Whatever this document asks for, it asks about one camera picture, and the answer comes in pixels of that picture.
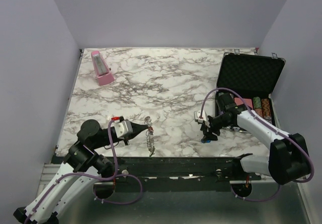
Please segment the metal disc with key rings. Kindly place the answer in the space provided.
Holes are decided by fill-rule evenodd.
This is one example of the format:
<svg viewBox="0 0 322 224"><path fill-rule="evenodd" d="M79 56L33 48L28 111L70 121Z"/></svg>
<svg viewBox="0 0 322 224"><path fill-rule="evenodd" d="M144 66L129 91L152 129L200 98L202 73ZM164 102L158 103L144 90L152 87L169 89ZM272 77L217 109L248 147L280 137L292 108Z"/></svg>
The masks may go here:
<svg viewBox="0 0 322 224"><path fill-rule="evenodd" d="M150 116L145 117L144 123L146 125L148 125L148 129L150 127L152 127L151 117ZM153 136L152 131L147 130L147 132L146 132L146 143L147 143L148 151L150 152L149 156L152 157L154 155L154 152L155 152L154 136Z"/></svg>

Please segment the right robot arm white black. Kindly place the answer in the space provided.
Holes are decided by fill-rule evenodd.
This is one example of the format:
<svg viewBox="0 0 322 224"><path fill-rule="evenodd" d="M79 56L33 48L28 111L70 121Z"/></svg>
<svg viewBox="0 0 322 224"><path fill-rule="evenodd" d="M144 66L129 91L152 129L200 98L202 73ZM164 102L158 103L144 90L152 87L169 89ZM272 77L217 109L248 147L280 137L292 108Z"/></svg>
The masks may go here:
<svg viewBox="0 0 322 224"><path fill-rule="evenodd" d="M194 112L194 120L201 125L203 141L217 140L220 130L231 125L238 126L257 138L269 150L269 155L244 154L231 167L236 179L244 179L249 173L270 176L284 185L289 182L305 183L314 176L306 142L300 134L290 134L267 122L247 103L238 106L232 95L238 94L228 88L217 88L216 104L221 114L212 117L200 109Z"/></svg>

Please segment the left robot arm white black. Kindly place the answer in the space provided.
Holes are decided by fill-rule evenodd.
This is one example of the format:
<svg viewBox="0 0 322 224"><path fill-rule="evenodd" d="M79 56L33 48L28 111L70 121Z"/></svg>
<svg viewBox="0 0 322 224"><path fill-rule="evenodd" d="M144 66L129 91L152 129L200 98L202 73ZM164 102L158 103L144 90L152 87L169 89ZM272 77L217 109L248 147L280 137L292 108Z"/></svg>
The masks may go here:
<svg viewBox="0 0 322 224"><path fill-rule="evenodd" d="M123 117L114 117L106 129L93 119L85 121L77 133L77 141L68 150L57 173L45 189L26 207L19 207L13 216L20 223L58 223L58 217L70 202L96 182L115 184L119 171L114 144L128 143L147 124L136 124Z"/></svg>

